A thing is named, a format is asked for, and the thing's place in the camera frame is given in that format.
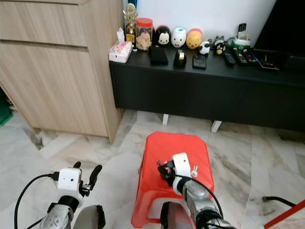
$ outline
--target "wooden cabinet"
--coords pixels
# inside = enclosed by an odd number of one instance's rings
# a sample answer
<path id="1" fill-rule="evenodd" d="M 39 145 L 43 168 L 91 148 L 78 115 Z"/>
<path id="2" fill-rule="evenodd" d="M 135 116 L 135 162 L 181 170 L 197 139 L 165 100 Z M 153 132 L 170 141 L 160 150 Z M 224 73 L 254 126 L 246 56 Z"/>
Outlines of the wooden cabinet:
<path id="1" fill-rule="evenodd" d="M 121 26 L 121 0 L 0 1 L 0 86 L 33 128 L 112 142 L 122 111 L 108 50 Z"/>

